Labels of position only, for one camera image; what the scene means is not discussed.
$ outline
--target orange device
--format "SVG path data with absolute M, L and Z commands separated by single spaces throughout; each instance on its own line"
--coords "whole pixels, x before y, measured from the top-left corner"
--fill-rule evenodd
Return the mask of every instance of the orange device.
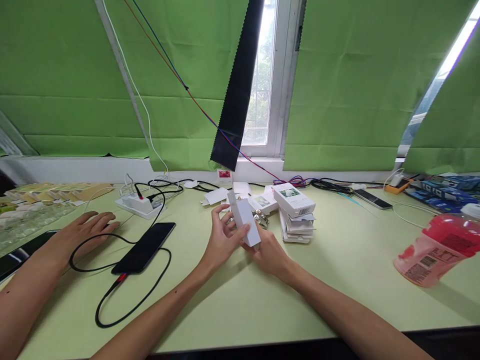
M 385 191 L 388 191 L 389 193 L 392 193 L 395 195 L 400 194 L 403 190 L 405 190 L 410 185 L 412 181 L 413 179 L 404 177 L 400 180 L 397 186 L 391 186 L 391 185 L 385 186 Z

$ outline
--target desk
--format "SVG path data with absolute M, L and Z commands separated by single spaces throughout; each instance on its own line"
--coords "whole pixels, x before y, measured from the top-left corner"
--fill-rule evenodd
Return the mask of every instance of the desk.
M 254 186 L 254 191 L 261 190 Z M 314 239 L 310 244 L 283 243 L 279 216 L 270 216 L 269 229 L 288 255 L 327 284 L 364 304 L 401 331 L 464 327 L 480 324 L 480 256 L 459 264 L 431 289 L 411 284 L 393 267 L 393 258 L 420 233 L 391 210 L 382 211 L 358 200 L 365 208 L 336 193 L 307 188 L 316 202 Z M 404 194 L 372 193 L 388 201 L 418 204 Z M 91 202 L 89 209 L 129 213 L 116 208 L 111 192 Z M 172 252 L 170 268 L 143 305 L 123 323 L 96 327 L 95 309 L 116 279 L 109 270 L 76 273 L 69 270 L 48 301 L 19 359 L 88 358 L 135 316 L 175 287 L 198 263 L 207 245 L 211 207 L 200 204 L 203 193 L 185 189 L 167 201 L 160 221 L 175 222 L 165 247 Z M 79 215 L 78 209 L 70 216 Z M 431 215 L 402 207 L 402 216 L 427 224 Z M 150 221 L 134 216 L 118 230 L 136 241 Z M 82 261 L 98 267 L 120 259 L 131 245 L 112 239 Z M 101 311 L 110 323 L 130 310 L 152 287 L 168 257 L 159 252 L 141 275 L 126 279 Z M 276 278 L 262 273 L 240 248 L 195 295 L 154 352 L 239 347 L 325 339 L 335 334 L 303 299 Z

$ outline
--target white wall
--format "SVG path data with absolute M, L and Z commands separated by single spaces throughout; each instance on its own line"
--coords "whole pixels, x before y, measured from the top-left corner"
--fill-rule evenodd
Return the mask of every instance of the white wall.
M 384 181 L 390 171 L 379 172 L 318 172 L 283 171 L 284 162 L 280 158 L 253 158 L 280 179 L 288 181 L 295 175 L 306 178 L 334 178 L 344 181 Z M 395 169 L 401 165 L 397 162 Z M 119 157 L 43 157 L 43 156 L 4 156 L 0 158 L 0 170 L 18 185 L 31 183 L 111 183 L 124 182 L 125 173 L 137 182 L 147 182 L 163 172 L 154 172 L 149 159 Z M 202 180 L 217 183 L 216 171 L 173 171 L 170 176 L 181 179 Z M 271 183 L 271 175 L 256 167 L 244 158 L 238 159 L 234 180 L 248 183 Z

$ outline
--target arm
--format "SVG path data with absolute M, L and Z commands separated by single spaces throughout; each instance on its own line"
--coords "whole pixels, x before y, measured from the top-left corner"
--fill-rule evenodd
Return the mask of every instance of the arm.
M 73 250 L 85 239 L 100 233 L 111 233 L 120 223 L 111 212 L 83 214 L 52 236 L 18 270 L 0 292 L 0 354 L 2 359 L 16 359 L 42 307 L 65 272 Z M 101 236 L 84 246 L 78 256 L 85 255 L 107 239 Z
M 195 269 L 167 295 L 115 335 L 92 359 L 132 360 L 145 359 L 149 355 L 189 300 L 228 260 L 250 229 L 250 225 L 247 224 L 236 232 L 231 231 L 235 221 L 226 225 L 232 217 L 231 212 L 220 220 L 219 213 L 229 206 L 228 204 L 220 205 L 212 210 L 210 239 L 205 254 Z
M 380 316 L 291 260 L 275 235 L 258 227 L 260 248 L 241 246 L 267 273 L 295 289 L 362 359 L 432 359 Z

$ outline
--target green roller blind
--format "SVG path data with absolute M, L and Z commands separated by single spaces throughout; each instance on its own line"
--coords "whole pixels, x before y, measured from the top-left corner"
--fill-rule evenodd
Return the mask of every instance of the green roller blind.
M 218 123 L 248 0 L 142 0 L 138 4 L 192 95 Z M 217 165 L 210 161 L 210 154 L 217 129 L 165 65 L 125 3 L 108 0 L 106 5 L 150 114 L 155 149 L 170 170 L 214 169 Z M 147 114 L 139 99 L 137 103 L 148 131 Z M 150 161 L 154 170 L 164 169 L 151 150 Z
M 477 24 L 421 123 L 405 170 L 480 171 L 480 29 Z
M 475 2 L 308 1 L 285 170 L 392 169 L 414 108 Z
M 0 109 L 44 156 L 148 147 L 93 0 L 0 4 Z

